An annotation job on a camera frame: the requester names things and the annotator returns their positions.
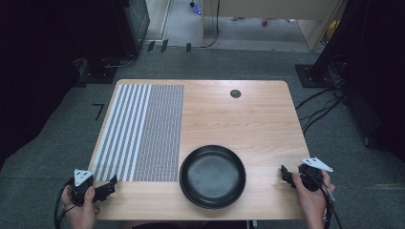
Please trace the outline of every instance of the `black circular hole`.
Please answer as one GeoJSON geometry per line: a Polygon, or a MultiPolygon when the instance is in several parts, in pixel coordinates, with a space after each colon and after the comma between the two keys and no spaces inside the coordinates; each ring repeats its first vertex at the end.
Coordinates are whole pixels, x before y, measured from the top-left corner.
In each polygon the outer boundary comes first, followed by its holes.
{"type": "Polygon", "coordinates": [[[232,90],[232,91],[230,91],[230,95],[234,98],[239,98],[242,94],[241,94],[241,91],[239,91],[239,90],[232,90]]]}

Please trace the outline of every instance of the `black frying pan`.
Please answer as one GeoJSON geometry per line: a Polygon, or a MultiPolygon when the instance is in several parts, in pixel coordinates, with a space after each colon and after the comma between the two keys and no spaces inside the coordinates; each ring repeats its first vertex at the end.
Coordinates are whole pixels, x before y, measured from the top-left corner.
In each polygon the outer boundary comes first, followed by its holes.
{"type": "Polygon", "coordinates": [[[180,170],[180,185],[190,201],[202,208],[229,206],[242,194],[245,167],[231,150],[207,145],[193,151],[180,170]]]}

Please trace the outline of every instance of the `striped mat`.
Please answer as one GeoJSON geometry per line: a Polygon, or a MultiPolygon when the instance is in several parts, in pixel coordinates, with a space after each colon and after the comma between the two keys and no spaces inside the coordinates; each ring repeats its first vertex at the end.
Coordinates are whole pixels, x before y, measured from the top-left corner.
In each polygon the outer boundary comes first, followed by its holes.
{"type": "Polygon", "coordinates": [[[96,181],[177,181],[183,85],[118,85],[92,171],[96,181]]]}

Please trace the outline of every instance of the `wooden table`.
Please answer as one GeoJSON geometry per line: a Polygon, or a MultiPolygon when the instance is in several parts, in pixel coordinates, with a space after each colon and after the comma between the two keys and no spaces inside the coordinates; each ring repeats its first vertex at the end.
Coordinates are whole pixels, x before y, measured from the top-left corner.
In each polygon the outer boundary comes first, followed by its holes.
{"type": "MultiPolygon", "coordinates": [[[[208,210],[190,202],[178,181],[118,182],[100,202],[98,219],[215,220],[302,219],[296,191],[281,180],[280,166],[297,171],[309,152],[284,81],[120,80],[118,85],[184,85],[179,169],[193,150],[217,144],[235,152],[245,165],[246,185],[229,207],[208,210]],[[230,96],[239,90],[242,96],[230,96]]],[[[89,166],[105,131],[117,87],[89,166]]],[[[95,182],[95,187],[104,182],[95,182]]]]}
{"type": "MultiPolygon", "coordinates": [[[[202,1],[202,46],[204,18],[217,16],[218,1],[202,1]]],[[[339,12],[342,2],[343,0],[221,0],[219,16],[297,19],[309,50],[313,51],[335,14],[339,12]]]]}

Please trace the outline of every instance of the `human hand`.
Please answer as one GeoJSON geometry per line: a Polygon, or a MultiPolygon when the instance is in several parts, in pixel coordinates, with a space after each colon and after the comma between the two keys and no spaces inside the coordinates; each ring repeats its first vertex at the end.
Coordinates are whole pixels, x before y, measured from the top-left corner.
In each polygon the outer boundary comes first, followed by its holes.
{"type": "MultiPolygon", "coordinates": [[[[329,190],[333,192],[335,187],[333,184],[330,183],[329,174],[323,170],[321,171],[321,173],[324,176],[324,183],[328,186],[329,190]]],[[[302,179],[297,173],[292,174],[292,180],[294,181],[294,184],[297,187],[298,198],[300,201],[301,208],[304,211],[307,228],[308,229],[324,228],[322,218],[324,216],[325,209],[327,206],[324,194],[319,189],[316,192],[308,190],[304,186],[302,179]]],[[[328,192],[325,185],[323,185],[322,188],[327,194],[328,192]]]]}
{"type": "Polygon", "coordinates": [[[69,193],[72,186],[68,185],[63,190],[62,202],[65,205],[66,215],[69,218],[71,228],[73,229],[92,229],[95,226],[96,215],[99,213],[99,208],[93,205],[93,198],[95,197],[95,187],[91,186],[84,194],[84,203],[82,207],[74,206],[72,204],[69,193]]]}

